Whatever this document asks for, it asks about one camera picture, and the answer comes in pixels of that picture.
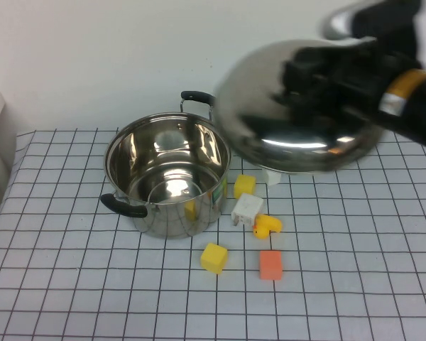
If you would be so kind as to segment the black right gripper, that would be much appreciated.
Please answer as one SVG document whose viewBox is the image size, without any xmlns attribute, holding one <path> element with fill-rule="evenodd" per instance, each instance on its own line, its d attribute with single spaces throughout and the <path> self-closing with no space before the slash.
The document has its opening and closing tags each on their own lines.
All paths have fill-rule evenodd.
<svg viewBox="0 0 426 341">
<path fill-rule="evenodd" d="M 284 85 L 328 79 L 341 107 L 377 125 L 411 125 L 410 105 L 422 86 L 415 37 L 378 38 L 350 46 L 301 48 L 283 63 Z M 323 113 L 325 87 L 285 87 L 273 100 L 296 119 Z"/>
</svg>

